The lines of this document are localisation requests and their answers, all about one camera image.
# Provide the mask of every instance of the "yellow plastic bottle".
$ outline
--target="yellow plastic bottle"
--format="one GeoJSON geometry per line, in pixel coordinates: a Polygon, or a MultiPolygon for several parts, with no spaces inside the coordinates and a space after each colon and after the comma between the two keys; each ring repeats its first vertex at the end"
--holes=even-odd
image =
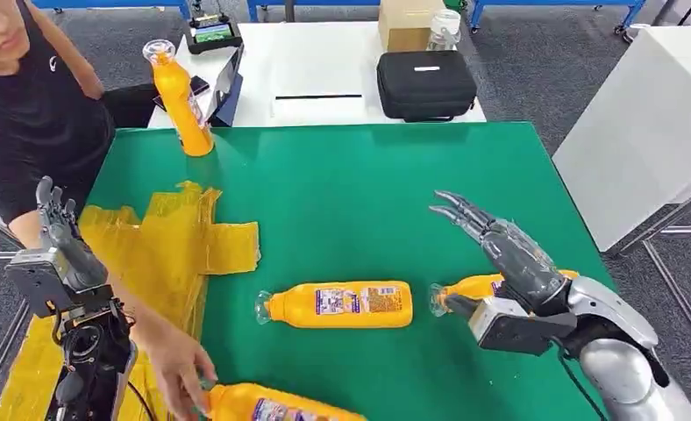
{"type": "MultiPolygon", "coordinates": [[[[578,277],[578,272],[573,270],[560,270],[560,272],[569,278],[578,277]]],[[[444,305],[444,298],[446,298],[446,296],[459,294],[472,298],[473,300],[481,300],[486,296],[494,295],[501,287],[502,283],[503,275],[501,274],[468,276],[448,287],[433,283],[428,291],[431,313],[437,318],[440,318],[451,311],[444,305]]]]}
{"type": "Polygon", "coordinates": [[[261,325],[269,320],[309,328],[403,327],[413,318],[410,286],[402,281],[303,283],[255,300],[261,325]]]}
{"type": "Polygon", "coordinates": [[[347,410],[252,383],[218,384],[209,399],[214,421],[366,421],[347,410]]]}
{"type": "Polygon", "coordinates": [[[178,131],[183,151],[190,156],[209,153],[214,147],[209,125],[190,89],[188,72],[175,60],[173,43],[155,39],[144,45],[142,53],[152,63],[154,86],[178,131]]]}

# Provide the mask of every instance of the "robotic hand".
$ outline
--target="robotic hand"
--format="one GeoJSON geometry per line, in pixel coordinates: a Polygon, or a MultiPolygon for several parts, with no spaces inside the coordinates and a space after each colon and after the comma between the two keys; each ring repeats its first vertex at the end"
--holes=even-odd
{"type": "Polygon", "coordinates": [[[431,206],[475,240],[503,275],[498,296],[481,301],[456,294],[445,306],[469,319],[480,347],[541,355],[552,342],[575,359],[617,420],[691,420],[691,403],[655,355],[658,336],[620,296],[585,276],[566,278],[552,259],[515,224],[496,218],[461,196],[436,191],[451,206],[431,206]]]}
{"type": "Polygon", "coordinates": [[[52,338],[64,365],[46,419],[108,421],[136,360],[131,324],[108,285],[108,271],[82,241],[75,201],[44,177],[37,189],[41,248],[22,250],[5,268],[40,318],[55,316],[52,338]]]}

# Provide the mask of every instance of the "white table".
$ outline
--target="white table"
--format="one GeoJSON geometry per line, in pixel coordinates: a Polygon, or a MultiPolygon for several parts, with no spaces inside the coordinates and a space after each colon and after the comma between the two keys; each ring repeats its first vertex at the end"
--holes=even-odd
{"type": "Polygon", "coordinates": [[[599,250],[691,197],[691,26],[641,31],[552,157],[599,250]]]}
{"type": "MultiPolygon", "coordinates": [[[[381,110],[376,63],[383,53],[376,22],[241,24],[245,52],[239,72],[245,78],[235,127],[284,125],[393,124],[381,110]],[[349,98],[276,99],[281,96],[361,95],[349,98]]],[[[216,82],[231,51],[200,55],[185,39],[177,60],[191,75],[216,82]]],[[[210,94],[200,95],[207,110],[210,94]]],[[[483,122],[478,101],[455,122],[483,122]]],[[[155,108],[149,127],[172,127],[167,113],[155,108]]]]}

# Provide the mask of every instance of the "green table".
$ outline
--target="green table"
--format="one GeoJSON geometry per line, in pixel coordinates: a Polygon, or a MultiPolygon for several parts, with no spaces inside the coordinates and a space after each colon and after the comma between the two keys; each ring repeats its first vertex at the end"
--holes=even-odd
{"type": "Polygon", "coordinates": [[[526,123],[234,128],[202,158],[174,131],[119,132],[89,201],[142,216],[154,191],[221,189],[217,221],[260,222],[258,270],[210,279],[203,345],[222,382],[311,397],[370,420],[597,419],[554,351],[481,350],[428,310],[432,282],[494,273],[480,248],[430,212],[434,189],[512,219],[557,261],[612,286],[555,168],[526,123]],[[394,330],[257,325],[261,289],[398,279],[415,316],[394,330]]]}

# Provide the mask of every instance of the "bottle label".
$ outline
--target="bottle label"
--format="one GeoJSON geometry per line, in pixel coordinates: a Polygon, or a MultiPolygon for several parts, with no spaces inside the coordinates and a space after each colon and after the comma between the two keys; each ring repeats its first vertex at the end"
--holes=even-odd
{"type": "Polygon", "coordinates": [[[493,295],[494,296],[498,295],[498,290],[501,288],[502,285],[503,285],[503,279],[501,279],[500,281],[492,281],[490,283],[490,288],[493,289],[493,295]]]}
{"type": "Polygon", "coordinates": [[[198,126],[202,129],[206,127],[206,122],[203,121],[203,113],[201,112],[201,107],[198,106],[198,101],[196,100],[196,96],[193,95],[193,92],[191,92],[188,95],[188,105],[190,106],[190,111],[193,112],[193,117],[196,118],[198,126]]]}
{"type": "Polygon", "coordinates": [[[361,313],[359,296],[340,288],[315,291],[316,314],[361,313]]]}
{"type": "Polygon", "coordinates": [[[315,312],[318,315],[399,310],[402,310],[402,297],[396,287],[368,287],[362,289],[360,295],[340,288],[315,291],[315,312]]]}
{"type": "Polygon", "coordinates": [[[338,421],[297,408],[290,408],[271,399],[261,398],[255,404],[253,421],[338,421]]]}
{"type": "Polygon", "coordinates": [[[366,312],[382,313],[402,310],[402,297],[396,287],[366,288],[361,291],[366,312]]]}

